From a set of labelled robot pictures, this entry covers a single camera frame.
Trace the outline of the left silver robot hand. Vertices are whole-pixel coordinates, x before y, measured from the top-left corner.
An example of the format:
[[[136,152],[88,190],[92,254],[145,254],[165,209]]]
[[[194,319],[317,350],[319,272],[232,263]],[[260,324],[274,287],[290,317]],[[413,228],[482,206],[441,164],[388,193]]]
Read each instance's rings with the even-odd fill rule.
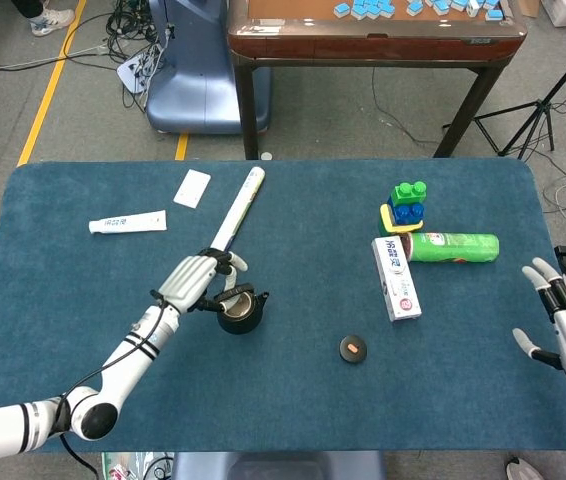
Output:
[[[248,264],[233,252],[206,248],[185,257],[158,288],[163,303],[180,314],[191,312],[204,297],[207,287],[217,274],[235,280],[238,271],[248,270]]]

